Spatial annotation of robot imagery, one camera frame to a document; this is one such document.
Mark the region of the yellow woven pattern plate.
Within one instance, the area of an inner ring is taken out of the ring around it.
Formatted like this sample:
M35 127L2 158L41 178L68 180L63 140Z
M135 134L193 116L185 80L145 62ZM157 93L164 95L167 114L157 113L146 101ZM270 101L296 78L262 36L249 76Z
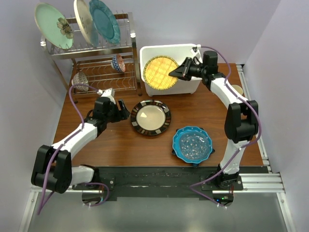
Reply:
M166 90L173 87L178 78L169 76L169 72L178 68L178 63L168 56L155 56L144 66L144 81L153 89Z

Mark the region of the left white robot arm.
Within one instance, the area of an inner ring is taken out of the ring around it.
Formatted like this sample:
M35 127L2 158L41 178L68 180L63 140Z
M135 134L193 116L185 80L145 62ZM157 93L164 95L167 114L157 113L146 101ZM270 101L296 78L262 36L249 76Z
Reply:
M96 189L100 184L98 168L89 165L74 167L72 159L89 142L106 130L108 123L128 119L130 113L120 99L117 103L108 97L99 97L78 128L53 145L42 145L36 155L31 183L37 187L64 193L69 186L84 184Z

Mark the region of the black striped plate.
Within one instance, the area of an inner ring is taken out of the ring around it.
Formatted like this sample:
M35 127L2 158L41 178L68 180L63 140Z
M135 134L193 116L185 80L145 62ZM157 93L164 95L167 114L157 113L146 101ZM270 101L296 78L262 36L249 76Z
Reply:
M172 114L159 100L144 100L136 104L130 114L131 125L138 133L156 136L165 132L171 124Z

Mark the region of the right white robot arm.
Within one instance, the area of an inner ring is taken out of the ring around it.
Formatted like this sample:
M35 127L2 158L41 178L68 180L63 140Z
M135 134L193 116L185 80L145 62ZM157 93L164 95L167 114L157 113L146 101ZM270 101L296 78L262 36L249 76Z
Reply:
M217 172L199 182L199 185L215 183L217 188L225 190L237 181L245 148L254 143L253 137L259 137L260 120L258 103L241 96L232 88L227 76L218 71L219 55L216 51L204 51L201 62L187 57L169 76L184 81L190 81L192 77L201 78L207 89L227 108L224 130L228 141L224 157Z

